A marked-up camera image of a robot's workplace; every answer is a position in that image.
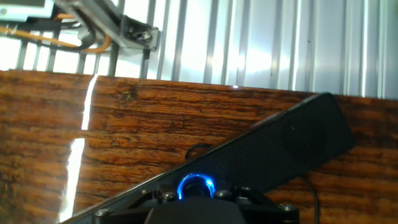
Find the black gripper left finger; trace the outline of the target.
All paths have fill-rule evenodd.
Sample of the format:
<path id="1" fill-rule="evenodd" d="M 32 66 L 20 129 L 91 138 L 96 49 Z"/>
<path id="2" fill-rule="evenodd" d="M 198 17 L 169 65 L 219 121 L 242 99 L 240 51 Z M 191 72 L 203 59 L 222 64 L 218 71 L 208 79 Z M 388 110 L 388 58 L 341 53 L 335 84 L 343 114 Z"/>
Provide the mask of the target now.
<path id="1" fill-rule="evenodd" d="M 102 208 L 94 214 L 94 224 L 145 223 L 153 208 L 178 200 L 174 186 L 158 186 L 155 190 L 141 190 L 114 208 Z"/>

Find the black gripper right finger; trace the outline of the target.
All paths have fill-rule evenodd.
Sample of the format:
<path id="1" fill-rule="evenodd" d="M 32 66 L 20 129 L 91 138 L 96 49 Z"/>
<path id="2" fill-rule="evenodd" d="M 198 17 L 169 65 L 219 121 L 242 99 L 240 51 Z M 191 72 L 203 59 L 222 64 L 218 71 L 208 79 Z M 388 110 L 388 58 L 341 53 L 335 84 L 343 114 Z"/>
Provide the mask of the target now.
<path id="1" fill-rule="evenodd" d="M 249 187 L 219 189 L 214 199 L 233 202 L 246 223 L 299 223 L 299 210 L 291 204 L 278 204 L 258 190 Z"/>

